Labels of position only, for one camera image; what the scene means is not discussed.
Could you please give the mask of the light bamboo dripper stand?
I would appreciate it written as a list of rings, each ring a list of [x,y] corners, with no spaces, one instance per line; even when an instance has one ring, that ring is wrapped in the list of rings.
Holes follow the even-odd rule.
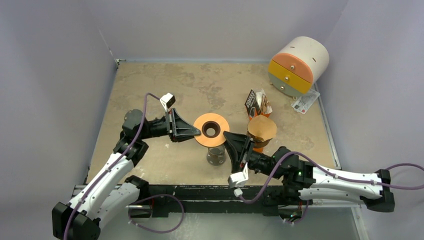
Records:
[[[217,113],[205,113],[199,116],[193,124],[200,130],[195,140],[202,146],[212,148],[222,145],[226,139],[224,132],[230,131],[228,121]]]

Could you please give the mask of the orange glass carafe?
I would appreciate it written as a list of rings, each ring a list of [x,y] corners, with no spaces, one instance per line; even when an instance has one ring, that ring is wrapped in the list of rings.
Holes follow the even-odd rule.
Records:
[[[264,147],[254,147],[253,150],[255,152],[258,152],[258,153],[263,153],[264,152]]]

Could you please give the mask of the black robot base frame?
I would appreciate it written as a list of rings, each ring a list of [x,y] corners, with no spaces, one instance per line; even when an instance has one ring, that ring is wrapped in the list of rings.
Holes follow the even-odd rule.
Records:
[[[301,200],[299,193],[283,186],[260,186],[242,189],[245,198],[258,200],[246,204],[224,185],[159,185],[142,187],[138,203],[130,206],[129,216],[135,220],[167,218],[171,213],[261,214],[265,217],[299,218],[311,200]]]

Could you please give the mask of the coffee paper filter box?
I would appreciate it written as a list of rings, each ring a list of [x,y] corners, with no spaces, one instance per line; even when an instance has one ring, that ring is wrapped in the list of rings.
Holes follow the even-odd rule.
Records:
[[[249,120],[256,116],[270,117],[273,112],[271,104],[262,88],[251,89],[244,103]]]

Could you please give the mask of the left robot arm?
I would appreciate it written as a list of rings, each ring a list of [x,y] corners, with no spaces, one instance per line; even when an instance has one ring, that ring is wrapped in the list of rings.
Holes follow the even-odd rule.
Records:
[[[149,146],[145,139],[168,136],[174,143],[199,136],[201,131],[183,120],[175,108],[161,118],[146,120],[139,109],[124,116],[120,140],[103,168],[86,187],[67,203],[52,209],[52,231],[60,240],[97,240],[102,229],[126,205],[138,205],[149,199],[149,184],[131,176],[119,181],[143,158]]]

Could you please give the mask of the grey glass carafe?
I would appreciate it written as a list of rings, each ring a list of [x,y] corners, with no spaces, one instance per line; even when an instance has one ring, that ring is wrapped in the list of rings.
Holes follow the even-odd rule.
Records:
[[[224,145],[209,147],[207,150],[206,160],[213,166],[220,166],[226,161],[226,149]]]

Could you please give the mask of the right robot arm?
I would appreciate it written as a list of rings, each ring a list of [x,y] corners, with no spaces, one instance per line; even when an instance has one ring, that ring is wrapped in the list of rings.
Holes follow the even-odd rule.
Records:
[[[313,199],[329,199],[364,204],[374,212],[392,213],[395,209],[388,170],[374,173],[336,170],[285,146],[280,146],[271,156],[254,151],[253,139],[245,134],[224,131],[223,137],[231,162],[228,186],[246,204],[264,199],[269,205],[305,205]],[[249,180],[249,171],[267,176],[252,199],[244,198],[242,190]]]

